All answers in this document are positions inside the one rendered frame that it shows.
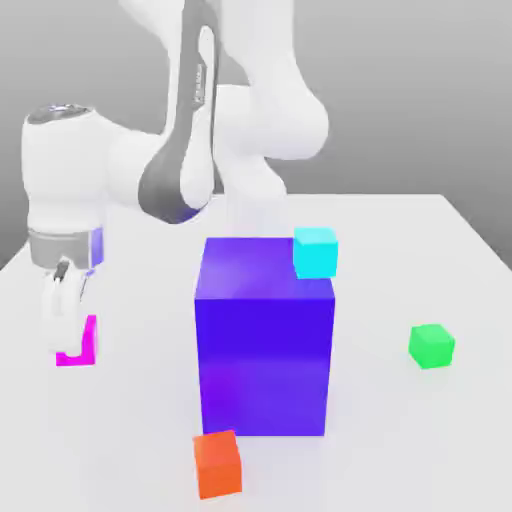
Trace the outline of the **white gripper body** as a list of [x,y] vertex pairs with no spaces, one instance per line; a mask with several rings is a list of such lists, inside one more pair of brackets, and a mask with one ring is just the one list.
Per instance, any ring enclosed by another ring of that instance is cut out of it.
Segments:
[[68,266],[48,274],[43,281],[42,337],[53,353],[79,355],[82,351],[84,278],[84,272]]

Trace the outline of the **small magenta cube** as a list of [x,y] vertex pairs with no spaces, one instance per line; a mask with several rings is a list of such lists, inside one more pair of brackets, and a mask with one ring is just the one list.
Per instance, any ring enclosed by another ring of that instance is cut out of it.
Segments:
[[58,352],[55,356],[57,367],[93,366],[97,352],[97,316],[88,315],[82,332],[81,351],[79,355],[68,356]]

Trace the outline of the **small orange cube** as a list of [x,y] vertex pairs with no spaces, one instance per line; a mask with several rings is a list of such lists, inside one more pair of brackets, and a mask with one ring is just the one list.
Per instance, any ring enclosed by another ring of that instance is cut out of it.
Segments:
[[233,430],[196,436],[193,448],[201,499],[242,491],[241,457]]

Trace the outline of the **small cyan cube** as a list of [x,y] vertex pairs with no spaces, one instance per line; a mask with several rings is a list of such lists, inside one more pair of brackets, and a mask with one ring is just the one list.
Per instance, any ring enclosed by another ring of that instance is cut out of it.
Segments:
[[293,264],[299,279],[327,279],[337,273],[338,240],[328,227],[296,227]]

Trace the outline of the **small green cube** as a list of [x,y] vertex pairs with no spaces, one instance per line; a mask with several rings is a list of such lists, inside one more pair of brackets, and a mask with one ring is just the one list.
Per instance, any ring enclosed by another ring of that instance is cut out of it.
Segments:
[[422,369],[447,367],[452,363],[455,338],[440,324],[411,328],[408,352]]

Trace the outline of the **large blue box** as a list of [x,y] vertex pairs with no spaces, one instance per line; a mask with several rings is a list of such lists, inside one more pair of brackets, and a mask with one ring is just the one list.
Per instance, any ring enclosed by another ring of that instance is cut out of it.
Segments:
[[194,297],[204,432],[324,435],[335,294],[289,238],[207,239]]

